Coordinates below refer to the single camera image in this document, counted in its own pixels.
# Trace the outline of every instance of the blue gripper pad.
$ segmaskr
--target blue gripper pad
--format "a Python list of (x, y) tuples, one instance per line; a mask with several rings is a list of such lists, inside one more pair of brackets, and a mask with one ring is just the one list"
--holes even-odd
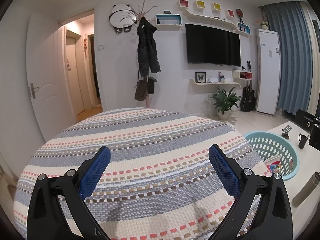
[(239, 179), (214, 145), (209, 149), (209, 160), (228, 195), (237, 198), (240, 195)]
[(79, 197), (84, 200), (90, 197), (97, 186), (103, 172), (108, 166), (111, 159), (111, 153), (108, 147), (105, 147), (91, 164), (90, 168), (84, 174), (80, 181)]

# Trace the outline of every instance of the door handle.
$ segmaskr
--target door handle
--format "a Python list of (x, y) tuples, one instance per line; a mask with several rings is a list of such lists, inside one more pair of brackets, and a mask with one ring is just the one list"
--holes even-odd
[(39, 89), (39, 87), (35, 87), (35, 86), (33, 86), (33, 83), (30, 83), (30, 88), (31, 88), (32, 98), (36, 99), (35, 89)]

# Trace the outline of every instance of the panda wall clock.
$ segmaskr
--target panda wall clock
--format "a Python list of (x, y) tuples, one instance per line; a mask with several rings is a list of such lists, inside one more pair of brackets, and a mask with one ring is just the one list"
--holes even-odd
[(137, 16), (130, 6), (117, 4), (112, 8), (109, 21), (116, 33), (124, 31), (128, 33), (133, 24), (137, 22)]

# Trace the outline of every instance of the white door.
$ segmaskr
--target white door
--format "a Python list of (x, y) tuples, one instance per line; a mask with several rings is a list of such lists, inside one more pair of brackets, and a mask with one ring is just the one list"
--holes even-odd
[(77, 62), (76, 62), (76, 39), (67, 37), (66, 40), (66, 53), (68, 59), (68, 81), (69, 81), (69, 92), (71, 102), (75, 114), (80, 114), (84, 111), (84, 104), (82, 101), (80, 84), (78, 78)]
[(76, 123), (69, 100), (62, 40), (64, 28), (41, 14), (31, 16), (26, 44), (28, 86), (45, 141)]

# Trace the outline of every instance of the butterfly frame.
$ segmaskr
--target butterfly frame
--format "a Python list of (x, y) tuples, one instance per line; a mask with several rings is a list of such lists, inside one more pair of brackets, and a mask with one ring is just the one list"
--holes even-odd
[(207, 75), (205, 72), (196, 72), (195, 75), (196, 75), (196, 78), (195, 78), (196, 83), (207, 82)]

